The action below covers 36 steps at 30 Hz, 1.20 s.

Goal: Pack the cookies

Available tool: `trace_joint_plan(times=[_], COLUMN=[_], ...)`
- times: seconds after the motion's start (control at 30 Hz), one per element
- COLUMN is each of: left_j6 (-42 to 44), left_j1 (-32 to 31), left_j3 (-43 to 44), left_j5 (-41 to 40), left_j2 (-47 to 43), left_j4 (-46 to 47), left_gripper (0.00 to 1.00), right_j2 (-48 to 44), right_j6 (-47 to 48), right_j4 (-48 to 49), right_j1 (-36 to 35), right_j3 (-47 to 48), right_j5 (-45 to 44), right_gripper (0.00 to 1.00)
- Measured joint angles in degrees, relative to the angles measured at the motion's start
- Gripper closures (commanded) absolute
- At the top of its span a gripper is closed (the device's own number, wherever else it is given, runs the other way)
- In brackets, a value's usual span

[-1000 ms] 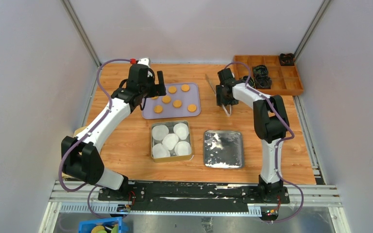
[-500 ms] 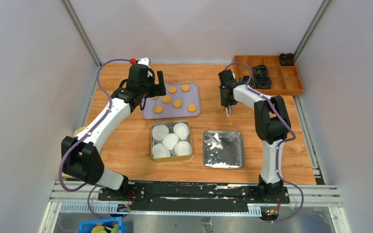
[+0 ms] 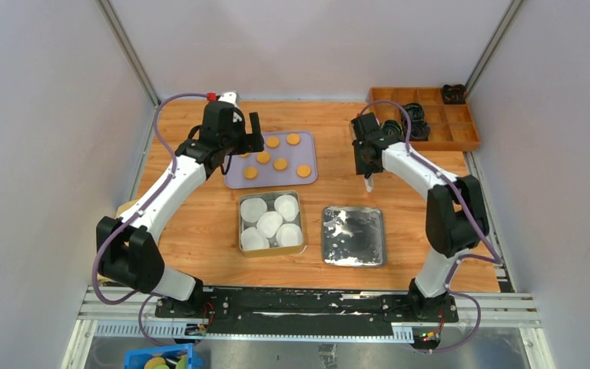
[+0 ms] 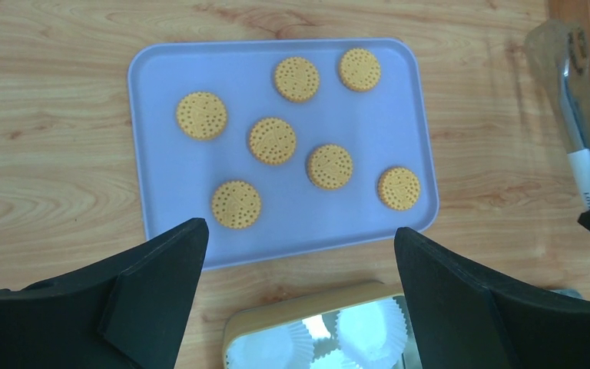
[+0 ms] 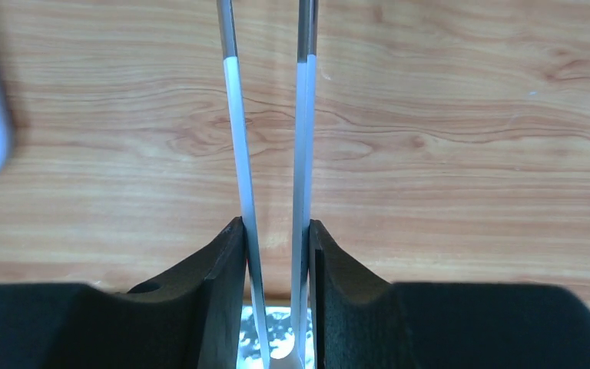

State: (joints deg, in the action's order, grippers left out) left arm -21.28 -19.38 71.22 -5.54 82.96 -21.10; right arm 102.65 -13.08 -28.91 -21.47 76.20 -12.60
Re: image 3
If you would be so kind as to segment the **metal tongs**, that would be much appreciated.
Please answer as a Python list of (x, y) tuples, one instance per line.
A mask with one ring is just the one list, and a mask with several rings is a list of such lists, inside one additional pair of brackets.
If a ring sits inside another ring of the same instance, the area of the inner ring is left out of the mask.
[(368, 193), (371, 193), (374, 189), (374, 180), (373, 180), (373, 174), (366, 174), (364, 177), (364, 184), (366, 187), (366, 191)]

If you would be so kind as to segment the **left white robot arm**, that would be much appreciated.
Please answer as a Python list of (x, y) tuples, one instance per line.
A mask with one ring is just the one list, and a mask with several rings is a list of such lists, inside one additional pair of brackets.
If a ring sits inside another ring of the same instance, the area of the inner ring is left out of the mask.
[(134, 293), (170, 298), (185, 317), (203, 311), (203, 282), (164, 262), (160, 236), (187, 197), (215, 171), (226, 175), (234, 156), (264, 149), (259, 115), (244, 115), (236, 91), (203, 97), (207, 104), (202, 122), (176, 150), (168, 152), (171, 162), (159, 179), (120, 215), (98, 222), (92, 267), (94, 284), (102, 276)]

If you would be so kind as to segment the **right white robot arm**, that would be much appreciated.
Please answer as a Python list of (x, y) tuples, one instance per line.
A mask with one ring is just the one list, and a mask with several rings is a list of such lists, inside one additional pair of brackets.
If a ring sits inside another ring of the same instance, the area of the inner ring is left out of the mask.
[(356, 173), (372, 191), (372, 176), (389, 172), (404, 180), (426, 201), (426, 237), (431, 250), (411, 280), (408, 310), (427, 321), (449, 295), (460, 261), (486, 242), (489, 223), (482, 188), (472, 175), (459, 177), (423, 157), (403, 139), (386, 135), (373, 113), (350, 122)]

